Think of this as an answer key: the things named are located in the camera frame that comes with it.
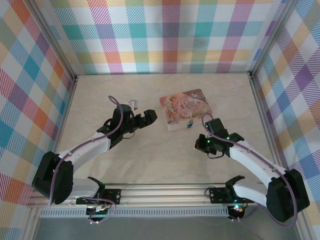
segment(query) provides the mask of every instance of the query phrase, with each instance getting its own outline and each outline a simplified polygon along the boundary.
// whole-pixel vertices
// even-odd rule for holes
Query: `wire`
[[[80,145],[78,145],[75,148],[73,148],[70,152],[68,152],[65,156],[63,156],[63,158],[61,158],[61,160],[56,165],[56,167],[54,169],[53,176],[52,176],[51,187],[50,187],[50,197],[49,197],[49,203],[48,203],[49,207],[51,206],[51,204],[53,202],[53,199],[54,199],[54,190],[55,190],[55,182],[56,182],[57,173],[58,173],[60,165],[65,161],[65,159],[67,157],[69,157],[70,154],[73,154],[79,148],[82,148],[83,146],[85,146],[85,145],[87,145],[89,143],[92,143],[94,141],[98,141],[98,140],[107,138],[108,136],[110,136],[111,134],[115,133],[120,128],[120,126],[122,124],[122,121],[124,119],[124,111],[123,111],[123,109],[121,107],[121,104],[118,102],[117,99],[115,99],[113,96],[108,96],[108,98],[113,104],[116,104],[120,109],[121,117],[120,117],[120,121],[119,121],[118,125],[116,126],[115,129],[113,129],[111,132],[108,132],[106,135],[103,135],[103,136],[100,136],[100,137],[96,137],[96,138],[93,138],[93,139],[90,139],[90,140],[87,140],[87,141],[81,143]]]
[[[123,139],[132,139],[135,136],[136,132],[133,132],[133,135],[131,137],[123,137]]]
[[[209,152],[207,153],[207,156],[209,159],[219,159],[219,158],[222,158],[224,155],[225,153],[223,152],[221,156],[209,157]]]
[[[211,119],[213,120],[214,117],[206,112],[202,118],[201,118],[201,123],[202,123],[202,126],[204,127],[204,129],[206,130],[206,132],[208,134],[210,134],[210,136],[214,137],[215,139],[218,139],[220,141],[223,141],[223,142],[227,142],[227,143],[231,143],[239,148],[242,148],[243,150],[247,151],[248,153],[251,153],[252,155],[254,155],[256,158],[258,158],[260,161],[262,161],[264,164],[266,164],[269,168],[271,168],[275,173],[277,173],[281,179],[284,181],[285,185],[287,186],[289,192],[290,192],[290,195],[291,195],[291,198],[292,198],[292,204],[293,204],[293,221],[289,224],[289,225],[285,225],[283,224],[282,222],[278,221],[277,219],[275,219],[274,216],[271,215],[271,213],[269,211],[266,211],[264,208],[262,208],[262,206],[260,204],[258,204],[258,206],[266,213],[268,214],[272,219],[273,221],[275,221],[277,224],[279,224],[280,226],[284,227],[284,228],[292,228],[295,224],[296,224],[296,221],[297,221],[297,218],[298,218],[298,206],[297,206],[297,201],[296,201],[296,197],[295,197],[295,194],[294,194],[294,191],[292,189],[292,187],[290,186],[288,180],[285,178],[285,176],[277,169],[275,168],[272,164],[270,164],[268,161],[266,161],[263,157],[261,157],[259,154],[257,154],[255,151],[252,151],[251,149],[249,149],[248,147],[246,146],[243,146],[235,141],[231,141],[231,140],[227,140],[225,138],[222,138],[222,137],[219,137],[219,136],[216,136],[214,135],[211,131],[209,131],[209,129],[206,127],[206,124],[205,124],[205,115],[208,115],[211,117]]]
[[[210,198],[210,196],[207,194],[207,191],[209,190],[209,188],[215,188],[215,186],[208,186],[204,191],[204,195],[206,195],[208,198]]]
[[[90,215],[89,215],[89,221],[91,222],[91,223],[93,223],[93,224],[100,224],[100,223],[103,223],[103,222],[105,222],[105,221],[107,221],[109,218],[111,218],[115,213],[116,213],[116,209],[117,209],[117,206],[116,206],[116,203],[114,202],[114,201],[112,201],[112,200],[110,200],[110,199],[106,199],[106,198],[96,198],[96,197],[88,197],[88,196],[82,196],[81,198],[83,198],[83,199],[88,199],[88,200],[94,200],[94,201],[104,201],[104,202],[108,202],[108,203],[110,203],[112,206],[114,206],[114,208],[113,208],[113,211],[110,213],[110,215],[109,216],[107,216],[107,217],[104,217],[102,220],[100,220],[100,221],[94,221],[94,220],[92,220],[92,215],[94,214],[94,212],[92,212],[92,213],[90,213]]]

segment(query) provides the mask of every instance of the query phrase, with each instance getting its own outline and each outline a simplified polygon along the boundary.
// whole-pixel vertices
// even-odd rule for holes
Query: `plaid backdrop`
[[[268,25],[280,15],[282,8],[272,19],[272,7],[284,5],[279,0],[37,2],[72,64],[87,75],[245,72],[269,36]]]
[[[23,0],[0,1],[0,240],[18,238],[72,81]]]
[[[302,173],[320,239],[320,1],[300,0],[256,84],[284,166]]]

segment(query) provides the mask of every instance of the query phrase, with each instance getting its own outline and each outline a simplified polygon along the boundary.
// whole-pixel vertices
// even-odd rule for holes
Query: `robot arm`
[[[301,174],[270,162],[237,133],[229,134],[219,118],[205,123],[206,128],[214,136],[199,135],[194,148],[206,154],[215,155],[222,152],[238,161],[256,175],[262,183],[250,182],[244,176],[236,176],[225,183],[225,194],[230,202],[238,198],[246,198],[267,207],[271,215],[280,222],[285,222],[294,215],[294,201],[287,184],[294,193],[297,211],[300,212],[310,205],[306,187]]]
[[[121,104],[123,111],[121,125],[107,137],[106,134],[115,130],[120,122],[121,111],[119,107],[113,111],[112,118],[108,119],[92,137],[81,143],[73,153],[71,150],[74,148],[58,154],[52,151],[44,154],[32,181],[32,186],[49,199],[54,171],[60,160],[69,155],[62,162],[56,174],[52,202],[60,204],[70,197],[104,198],[105,185],[102,182],[93,177],[73,178],[73,174],[83,164],[121,142],[124,134],[134,133],[137,129],[142,129],[156,121],[157,115],[154,110],[144,111],[144,116],[135,115],[134,111],[137,109],[137,105],[135,100],[128,104]]]

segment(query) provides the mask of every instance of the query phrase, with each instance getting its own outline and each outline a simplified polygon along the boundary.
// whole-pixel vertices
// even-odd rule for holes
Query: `marble-pattern surface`
[[[224,183],[237,175],[255,178],[243,165],[224,156],[212,160],[194,144],[201,125],[167,131],[159,98],[202,89],[214,117],[229,133],[237,132],[251,146],[271,159],[248,76],[237,74],[145,74],[80,76],[63,132],[59,151],[74,147],[112,117],[115,105],[137,99],[143,113],[153,109],[158,119],[124,139],[110,151],[91,159],[75,173],[104,183]]]

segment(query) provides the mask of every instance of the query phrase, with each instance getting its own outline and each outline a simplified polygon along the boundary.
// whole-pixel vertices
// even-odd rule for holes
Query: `white table surface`
[[[78,169],[77,178],[92,176],[104,183],[224,183],[243,175],[255,179],[243,165],[224,156],[208,159],[194,150],[201,125],[167,131],[159,98],[202,89],[213,116],[220,118],[229,133],[243,136],[251,146],[272,159],[247,74],[142,74],[80,76],[59,151],[86,140],[112,117],[115,105],[138,100],[137,113],[153,109],[158,119],[136,131]]]

